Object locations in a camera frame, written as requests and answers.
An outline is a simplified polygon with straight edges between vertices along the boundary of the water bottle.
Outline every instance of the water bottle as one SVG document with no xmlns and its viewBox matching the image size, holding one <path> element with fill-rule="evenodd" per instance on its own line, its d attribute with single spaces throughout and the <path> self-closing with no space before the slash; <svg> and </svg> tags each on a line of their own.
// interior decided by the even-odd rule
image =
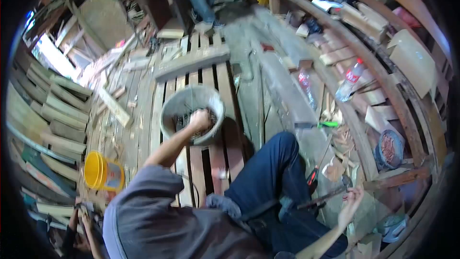
<svg viewBox="0 0 460 259">
<path fill-rule="evenodd" d="M 346 102 L 348 100 L 351 94 L 351 90 L 353 89 L 353 85 L 356 84 L 364 69 L 365 68 L 361 58 L 357 59 L 357 63 L 354 66 L 348 68 L 348 71 L 345 75 L 345 80 L 335 94 L 335 98 L 337 100 L 342 102 Z"/>
</svg>

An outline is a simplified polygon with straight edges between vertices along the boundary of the wooden pallet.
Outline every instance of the wooden pallet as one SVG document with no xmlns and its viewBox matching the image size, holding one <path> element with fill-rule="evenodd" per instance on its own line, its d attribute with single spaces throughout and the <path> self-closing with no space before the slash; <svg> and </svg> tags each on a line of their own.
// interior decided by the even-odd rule
<svg viewBox="0 0 460 259">
<path fill-rule="evenodd" d="M 221 36 L 216 33 L 212 38 L 197 33 L 190 37 L 190 52 L 199 48 L 206 48 L 222 43 Z M 163 141 L 160 130 L 160 113 L 163 104 L 176 91 L 186 85 L 203 84 L 216 88 L 225 104 L 225 120 L 221 135 L 209 147 L 185 147 L 177 158 L 172 171 L 183 176 L 184 190 L 179 194 L 174 205 L 200 207 L 204 198 L 212 192 L 223 194 L 229 187 L 232 178 L 235 178 L 244 166 L 242 145 L 240 140 L 240 124 L 237 123 L 235 106 L 235 92 L 226 63 L 217 66 L 204 66 L 198 72 L 179 76 L 156 86 L 155 99 L 152 110 L 150 154 L 155 152 Z M 211 176 L 211 169 L 229 171 L 225 179 Z"/>
</svg>

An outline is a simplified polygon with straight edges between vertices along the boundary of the gray bucket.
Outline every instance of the gray bucket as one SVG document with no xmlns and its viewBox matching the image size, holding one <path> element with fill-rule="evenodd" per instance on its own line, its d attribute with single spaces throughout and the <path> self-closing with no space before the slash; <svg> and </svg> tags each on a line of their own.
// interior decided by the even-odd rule
<svg viewBox="0 0 460 259">
<path fill-rule="evenodd" d="M 395 156 L 393 157 L 393 160 L 391 162 L 388 162 L 387 158 L 385 158 L 385 156 L 382 153 L 382 140 L 383 140 L 384 135 L 387 135 L 391 139 L 393 139 L 393 147 L 395 148 Z M 377 164 L 377 169 L 381 171 L 386 168 L 390 170 L 399 168 L 399 166 L 401 166 L 401 164 L 403 163 L 403 152 L 404 152 L 404 146 L 403 146 L 403 143 L 400 141 L 398 135 L 394 131 L 389 130 L 389 129 L 383 131 L 382 134 L 380 135 L 377 146 L 372 152 L 374 154 L 375 162 Z"/>
<path fill-rule="evenodd" d="M 214 88 L 203 85 L 189 85 L 176 92 L 164 103 L 160 114 L 160 128 L 164 138 L 170 138 L 176 133 L 176 125 L 173 120 L 175 115 L 204 108 L 209 108 L 214 112 L 216 124 L 208 133 L 196 138 L 192 144 L 197 146 L 211 145 L 220 134 L 220 127 L 225 117 L 225 106 Z"/>
</svg>

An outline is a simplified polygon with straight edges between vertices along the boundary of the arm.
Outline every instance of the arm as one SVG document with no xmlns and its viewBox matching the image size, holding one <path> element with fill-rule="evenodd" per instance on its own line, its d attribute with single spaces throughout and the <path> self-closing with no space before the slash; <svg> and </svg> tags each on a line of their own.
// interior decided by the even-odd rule
<svg viewBox="0 0 460 259">
<path fill-rule="evenodd" d="M 92 222 L 91 222 L 91 219 L 88 217 L 88 215 L 84 214 L 83 218 L 82 218 L 82 221 L 83 221 L 83 225 L 85 226 L 86 235 L 88 237 L 88 242 L 89 242 L 89 246 L 91 248 L 91 253 L 92 253 L 93 258 L 94 259 L 104 259 L 102 254 L 101 254 L 99 244 L 96 242 L 96 240 L 94 239 L 94 236 L 92 234 L 92 229 L 91 229 Z"/>
<path fill-rule="evenodd" d="M 145 161 L 144 166 L 162 165 L 170 168 L 176 161 L 182 148 L 190 141 L 196 132 L 208 128 L 210 125 L 209 112 L 200 109 L 192 114 L 190 124 L 164 141 L 160 147 Z"/>
<path fill-rule="evenodd" d="M 339 222 L 336 227 L 316 240 L 313 244 L 296 254 L 298 259 L 318 259 L 334 244 L 337 238 L 345 231 L 347 225 L 353 220 L 359 203 L 364 197 L 361 188 L 348 188 L 348 193 L 343 196 L 344 206 L 339 214 Z"/>
</svg>

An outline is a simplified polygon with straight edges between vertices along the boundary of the blue container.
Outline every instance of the blue container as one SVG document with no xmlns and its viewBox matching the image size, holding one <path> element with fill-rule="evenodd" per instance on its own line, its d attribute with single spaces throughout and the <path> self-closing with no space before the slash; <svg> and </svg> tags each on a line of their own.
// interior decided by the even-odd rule
<svg viewBox="0 0 460 259">
<path fill-rule="evenodd" d="M 391 139 L 393 139 L 395 156 L 393 156 L 393 160 L 391 162 L 388 162 L 388 160 L 385 158 L 385 156 L 383 156 L 382 153 L 382 140 L 384 135 L 387 135 Z M 400 141 L 399 136 L 394 131 L 389 129 L 383 131 L 380 135 L 379 143 L 377 143 L 377 146 L 373 150 L 375 162 L 377 164 L 377 169 L 379 171 L 387 168 L 393 170 L 401 166 L 401 164 L 403 163 L 403 151 L 404 146 L 403 143 Z"/>
</svg>

